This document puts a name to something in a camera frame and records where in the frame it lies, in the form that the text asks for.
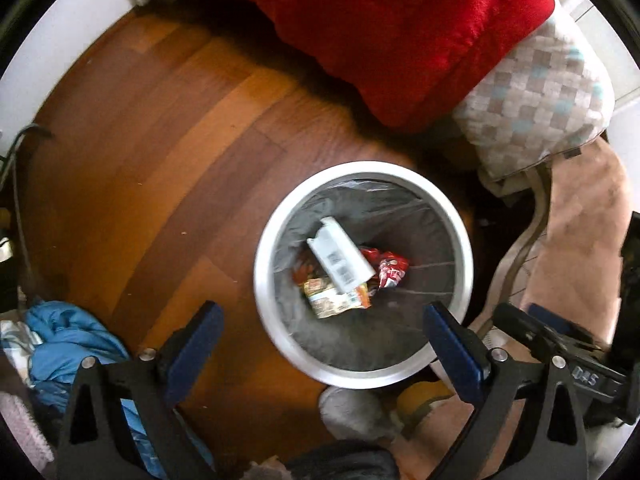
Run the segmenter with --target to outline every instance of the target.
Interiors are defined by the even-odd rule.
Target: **metal bolt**
[[[509,354],[502,348],[494,348],[491,350],[491,358],[499,363],[505,362],[509,357]]]
[[[139,358],[141,361],[153,361],[156,358],[156,350],[153,348],[145,348],[140,352]]]
[[[566,366],[566,361],[564,357],[560,357],[559,355],[554,355],[551,358],[551,362],[554,364],[556,368],[564,368]]]
[[[93,367],[95,365],[95,357],[92,355],[90,355],[89,357],[85,357],[84,359],[82,359],[80,365],[82,366],[82,368]]]

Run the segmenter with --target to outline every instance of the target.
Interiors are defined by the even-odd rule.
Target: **red blanket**
[[[554,0],[251,1],[284,41],[408,132],[449,112],[554,8]]]

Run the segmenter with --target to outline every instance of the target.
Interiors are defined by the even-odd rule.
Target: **snack wrapper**
[[[344,294],[326,274],[314,254],[303,251],[292,270],[294,282],[302,289],[319,318],[335,316],[352,308],[369,308],[370,298],[379,288],[396,286],[409,268],[409,261],[391,252],[360,248],[360,252],[376,270],[367,283],[361,283]]]
[[[379,288],[397,286],[409,268],[409,261],[406,258],[389,251],[382,253],[378,249],[361,247],[360,252],[378,272],[378,275],[368,282],[370,296],[373,296]]]
[[[300,254],[292,277],[302,288],[319,318],[335,316],[352,308],[371,306],[366,283],[361,283],[345,294],[340,293],[311,251]]]
[[[366,283],[341,294],[329,277],[312,278],[303,285],[311,308],[319,318],[335,316],[352,308],[369,308],[369,295]]]

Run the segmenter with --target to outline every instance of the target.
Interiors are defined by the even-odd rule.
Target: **gray slipper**
[[[318,402],[322,422],[335,438],[357,438],[376,442],[393,440],[399,431],[382,409],[378,398],[367,390],[329,386]]]

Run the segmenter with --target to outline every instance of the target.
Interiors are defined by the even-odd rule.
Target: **clothing pile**
[[[119,339],[94,316],[62,301],[32,306],[22,320],[17,316],[0,320],[0,344],[25,386],[31,389],[36,420],[43,430],[47,428],[44,433],[54,443],[82,359],[94,356],[102,364],[130,359]],[[166,478],[135,404],[123,399],[122,408],[146,470],[156,478]],[[213,457],[206,445],[175,414],[200,454],[212,465]]]

